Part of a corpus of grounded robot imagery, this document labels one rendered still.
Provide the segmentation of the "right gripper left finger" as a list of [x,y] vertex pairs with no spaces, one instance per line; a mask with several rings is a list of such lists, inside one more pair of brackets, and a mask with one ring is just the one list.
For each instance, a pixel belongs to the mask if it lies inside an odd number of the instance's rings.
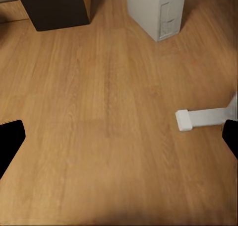
[[0,125],[0,179],[26,138],[22,120]]

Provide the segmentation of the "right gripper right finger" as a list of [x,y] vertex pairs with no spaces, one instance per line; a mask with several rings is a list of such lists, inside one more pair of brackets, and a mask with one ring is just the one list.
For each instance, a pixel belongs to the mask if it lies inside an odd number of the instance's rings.
[[238,160],[238,122],[226,120],[222,137]]

